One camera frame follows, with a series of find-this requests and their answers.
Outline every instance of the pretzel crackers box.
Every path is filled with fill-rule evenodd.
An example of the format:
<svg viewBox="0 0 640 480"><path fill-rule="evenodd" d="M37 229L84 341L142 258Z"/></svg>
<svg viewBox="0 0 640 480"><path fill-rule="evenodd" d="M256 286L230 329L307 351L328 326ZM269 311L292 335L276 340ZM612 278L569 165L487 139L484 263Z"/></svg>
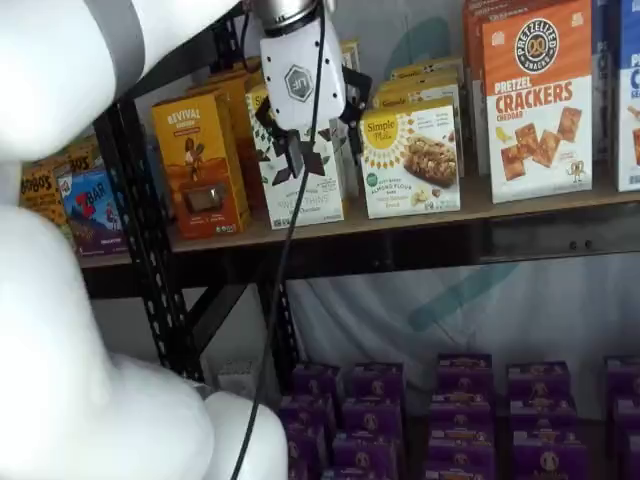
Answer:
<svg viewBox="0 0 640 480"><path fill-rule="evenodd" d="M451 98L370 110L360 128L369 218L460 210Z"/></svg>
<svg viewBox="0 0 640 480"><path fill-rule="evenodd" d="M249 207L228 95L214 91L168 100L152 113L182 235L242 232Z"/></svg>
<svg viewBox="0 0 640 480"><path fill-rule="evenodd" d="M614 2L617 31L616 140L618 190L640 189L640 7L633 0Z"/></svg>
<svg viewBox="0 0 640 480"><path fill-rule="evenodd" d="M256 112L267 96L267 88L259 85L246 96L249 117L253 128L253 141L258 154L262 186L267 198L267 208L271 219L271 228L287 228L296 204L300 183L302 182L302 162L296 163L297 178L287 165L286 152L282 145L266 131L256 118ZM300 142L309 146L311 129L299 131ZM346 186L341 159L340 137L337 120L320 122L313 151L306 163L312 168L307 188L302 200L302 208L297 225L336 222L344 219Z"/></svg>
<svg viewBox="0 0 640 480"><path fill-rule="evenodd" d="M591 188L591 3L482 25L493 201Z"/></svg>

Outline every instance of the snack box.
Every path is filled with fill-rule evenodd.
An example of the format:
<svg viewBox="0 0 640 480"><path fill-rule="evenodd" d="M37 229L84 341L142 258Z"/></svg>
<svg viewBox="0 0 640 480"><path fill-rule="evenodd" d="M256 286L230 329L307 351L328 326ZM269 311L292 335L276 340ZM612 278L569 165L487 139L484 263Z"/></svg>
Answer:
<svg viewBox="0 0 640 480"><path fill-rule="evenodd" d="M458 73L458 81L464 82L464 65L462 57L451 56L432 58L405 67L399 67L391 72L391 80L398 80L401 78L415 77L423 73L435 72L443 68L455 68Z"/></svg>
<svg viewBox="0 0 640 480"><path fill-rule="evenodd" d="M96 168L74 173L66 164L56 169L55 176L80 255L128 251L107 172Z"/></svg>
<svg viewBox="0 0 640 480"><path fill-rule="evenodd" d="M634 0L611 2L614 90L614 165L621 192L640 188L640 9Z"/></svg>
<svg viewBox="0 0 640 480"><path fill-rule="evenodd" d="M507 365L510 397L571 395L571 374L566 362L515 363Z"/></svg>
<svg viewBox="0 0 640 480"><path fill-rule="evenodd" d="M38 162L24 164L20 182L20 206L52 222L75 250L73 233L60 198L54 170L65 165L68 158L55 155Z"/></svg>
<svg viewBox="0 0 640 480"><path fill-rule="evenodd" d="M336 432L336 419L330 395L287 395L282 397L278 416L283 421L302 425L321 425L328 438Z"/></svg>
<svg viewBox="0 0 640 480"><path fill-rule="evenodd" d="M591 0L591 71L593 81L593 160L610 161L613 58L609 0Z"/></svg>
<svg viewBox="0 0 640 480"><path fill-rule="evenodd" d="M400 400L380 397L347 398L342 404L344 429L368 431L404 441Z"/></svg>
<svg viewBox="0 0 640 480"><path fill-rule="evenodd" d="M491 355L441 353L436 365L438 389L463 392L493 392Z"/></svg>
<svg viewBox="0 0 640 480"><path fill-rule="evenodd" d="M362 468L328 468L322 473L321 480L382 480L382 477L376 475L371 470L363 470Z"/></svg>
<svg viewBox="0 0 640 480"><path fill-rule="evenodd" d="M330 395L336 417L344 398L344 371L339 367L302 362L293 369L293 393L298 395Z"/></svg>
<svg viewBox="0 0 640 480"><path fill-rule="evenodd" d="M453 101L453 117L456 127L456 150L460 176L464 176L463 130L460 118L460 96L456 76L440 77L424 82L407 84L402 87L378 91L373 97L374 108L395 107L407 103L423 102L440 98L451 98Z"/></svg>
<svg viewBox="0 0 640 480"><path fill-rule="evenodd" d="M589 452L573 430L513 432L513 478L589 477Z"/></svg>
<svg viewBox="0 0 640 480"><path fill-rule="evenodd" d="M456 467L467 465L484 468L495 476L495 443L490 427L433 426L429 433L429 460Z"/></svg>
<svg viewBox="0 0 640 480"><path fill-rule="evenodd" d="M284 422L289 457L302 460L311 478L318 478L329 464L322 425Z"/></svg>
<svg viewBox="0 0 640 480"><path fill-rule="evenodd" d="M591 3L484 23L482 40L494 203L591 189Z"/></svg>
<svg viewBox="0 0 640 480"><path fill-rule="evenodd" d="M404 402L404 367L401 363L357 363L348 375L353 397L380 397Z"/></svg>
<svg viewBox="0 0 640 480"><path fill-rule="evenodd" d="M431 396L429 420L456 426L488 425L493 421L493 409L484 393L442 393Z"/></svg>
<svg viewBox="0 0 640 480"><path fill-rule="evenodd" d="M398 480L396 442L369 432L340 432L333 440L337 467L371 470L381 478Z"/></svg>
<svg viewBox="0 0 640 480"><path fill-rule="evenodd" d="M152 114L182 236L244 231L249 206L228 95L214 91L168 100Z"/></svg>
<svg viewBox="0 0 640 480"><path fill-rule="evenodd" d="M572 427L578 421L576 404L569 395L511 398L509 414L513 430Z"/></svg>
<svg viewBox="0 0 640 480"><path fill-rule="evenodd" d="M307 464L302 460L289 459L289 480L307 480L309 472Z"/></svg>
<svg viewBox="0 0 640 480"><path fill-rule="evenodd" d="M360 128L369 218L460 210L451 98L369 110Z"/></svg>
<svg viewBox="0 0 640 480"><path fill-rule="evenodd" d="M492 471L487 467L473 465L452 465L450 462L429 460L423 467L424 480L493 480Z"/></svg>
<svg viewBox="0 0 640 480"><path fill-rule="evenodd" d="M346 184L340 156L341 140L338 134L338 120L319 123L313 152L308 155L305 162L308 167L305 167L299 155L294 158L294 168L297 170L297 178L295 178L287 166L284 149L274 141L255 116L266 96L266 87L260 85L247 94L246 102L271 228L279 229L289 226L304 168L310 168L311 171L296 224L303 226L343 220ZM310 148L310 134L310 127L300 129L299 147L301 149Z"/></svg>

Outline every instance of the black cable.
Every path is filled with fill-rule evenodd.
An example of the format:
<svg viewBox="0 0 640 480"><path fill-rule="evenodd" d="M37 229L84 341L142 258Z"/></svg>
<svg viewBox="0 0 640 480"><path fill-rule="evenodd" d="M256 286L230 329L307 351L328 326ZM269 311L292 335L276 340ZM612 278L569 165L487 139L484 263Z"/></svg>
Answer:
<svg viewBox="0 0 640 480"><path fill-rule="evenodd" d="M324 58L324 37L325 37L325 12L324 12L324 0L318 1L318 13L320 15L320 45L318 46L318 65L316 69L316 81L315 81L315 91L313 97L313 114L311 116L311 135L310 135L310 143L311 149L313 150L313 146L315 145L316 140L316 129L318 124L318 106L320 104L320 81L322 78L322 59ZM245 26L242 28L243 37L245 33ZM287 235L284 240L284 246L282 247L282 253L280 254L280 263L278 264L278 270L276 271L275 285L273 286L273 294L271 295L271 305L269 307L269 318L267 320L267 338L265 339L264 348L262 350L262 361L260 363L260 372L258 373L258 385L256 387L256 395L253 398L253 405L251 406L251 414L249 415L249 424L247 425L247 430L244 435L244 439L242 441L242 446L240 447L240 453L238 454L238 460L236 461L236 466L233 469L233 474L231 475L231 480L238 480L238 476L240 475L240 469L242 468L242 463L244 462L244 458L247 454L247 449L249 448L249 442L251 441L251 435L253 434L253 427L255 426L256 416L258 414L258 406L260 404L260 400L262 399L263 390L265 387L266 381L266 364L267 359L269 358L269 354L271 352L271 339L273 338L273 334L275 332L275 324L276 324L276 308L278 306L278 296L280 290L280 284L284 279L284 271L287 265L287 257L289 255L289 249L291 248L291 239L293 237L293 231L296 227L296 221L298 220L298 214L300 213L300 208L302 206L302 198L304 197L304 191L307 187L307 180L309 179L309 170L307 168L304 169L304 173L302 175L302 181L300 182L300 190L298 191L298 197L296 199L296 205L293 209L293 213L291 214L291 223L289 224L289 228L287 230Z"/></svg>
<svg viewBox="0 0 640 480"><path fill-rule="evenodd" d="M242 57L242 66L247 71L247 73L253 74L256 73L261 68L261 64L258 63L254 69L249 68L249 64L247 63L247 58L244 56L244 42L247 38L247 29L249 28L249 10L244 12L244 21L242 22L242 32L240 33L240 56Z"/></svg>

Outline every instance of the purple box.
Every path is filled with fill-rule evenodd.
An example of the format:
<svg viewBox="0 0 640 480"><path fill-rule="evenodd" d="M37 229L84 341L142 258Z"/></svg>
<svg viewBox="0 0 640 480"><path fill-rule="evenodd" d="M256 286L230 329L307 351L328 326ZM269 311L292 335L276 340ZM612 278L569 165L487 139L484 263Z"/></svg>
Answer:
<svg viewBox="0 0 640 480"><path fill-rule="evenodd" d="M307 464L302 460L289 459L289 480L308 480Z"/></svg>
<svg viewBox="0 0 640 480"><path fill-rule="evenodd" d="M513 478L589 478L587 447L572 430L513 432Z"/></svg>
<svg viewBox="0 0 640 480"><path fill-rule="evenodd" d="M576 404L569 395L532 400L512 398L509 414L512 430L572 427L578 420Z"/></svg>
<svg viewBox="0 0 640 480"><path fill-rule="evenodd" d="M452 465L448 462L428 461L424 464L424 480L493 480L493 473L486 467Z"/></svg>
<svg viewBox="0 0 640 480"><path fill-rule="evenodd" d="M433 423L487 425L493 421L493 411L485 393L436 392L431 396L429 417Z"/></svg>
<svg viewBox="0 0 640 480"><path fill-rule="evenodd" d="M349 375L350 396L383 397L404 405L404 369L401 363L358 363Z"/></svg>
<svg viewBox="0 0 640 480"><path fill-rule="evenodd" d="M571 395L571 374L566 362L521 363L507 366L510 397Z"/></svg>
<svg viewBox="0 0 640 480"><path fill-rule="evenodd" d="M338 467L371 470L376 475L398 480L396 442L369 432L339 432L333 440L334 463Z"/></svg>
<svg viewBox="0 0 640 480"><path fill-rule="evenodd" d="M478 466L494 478L495 444L490 427L457 428L433 426L429 433L427 458L449 465Z"/></svg>
<svg viewBox="0 0 640 480"><path fill-rule="evenodd" d="M436 377L438 389L463 392L492 392L491 355L484 353L438 355Z"/></svg>
<svg viewBox="0 0 640 480"><path fill-rule="evenodd" d="M294 461L303 461L307 465L309 477L317 479L328 465L322 425L308 426L285 422L284 431L289 457Z"/></svg>
<svg viewBox="0 0 640 480"><path fill-rule="evenodd" d="M389 398L347 398L342 404L347 432L366 430L403 442L400 401Z"/></svg>
<svg viewBox="0 0 640 480"><path fill-rule="evenodd" d="M371 470L335 467L326 469L322 474L322 480L382 480L382 477Z"/></svg>
<svg viewBox="0 0 640 480"><path fill-rule="evenodd" d="M336 432L336 418L330 395L292 395L282 397L278 416L283 421L302 425L322 425L331 439Z"/></svg>

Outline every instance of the almond flour bars box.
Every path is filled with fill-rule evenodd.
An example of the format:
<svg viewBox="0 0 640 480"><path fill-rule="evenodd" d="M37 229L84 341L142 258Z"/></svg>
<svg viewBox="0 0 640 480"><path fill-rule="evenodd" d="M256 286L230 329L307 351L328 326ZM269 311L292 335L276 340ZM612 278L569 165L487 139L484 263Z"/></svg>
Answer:
<svg viewBox="0 0 640 480"><path fill-rule="evenodd" d="M264 85L254 87L247 95L247 107L253 130L253 141L260 163L262 186L269 209L271 228L287 228L296 203L304 165L296 164L297 178L287 166L285 152L256 118L256 112L267 96ZM312 166L302 201L297 225L313 225L344 220L346 185L337 122L318 125L315 146L307 162ZM300 129L301 142L309 142L310 128Z"/></svg>
<svg viewBox="0 0 640 480"><path fill-rule="evenodd" d="M591 188L591 3L482 25L494 203Z"/></svg>
<svg viewBox="0 0 640 480"><path fill-rule="evenodd" d="M362 175L369 218L460 210L450 98L365 113Z"/></svg>
<svg viewBox="0 0 640 480"><path fill-rule="evenodd" d="M640 8L634 0L612 3L617 84L614 163L621 192L640 189Z"/></svg>

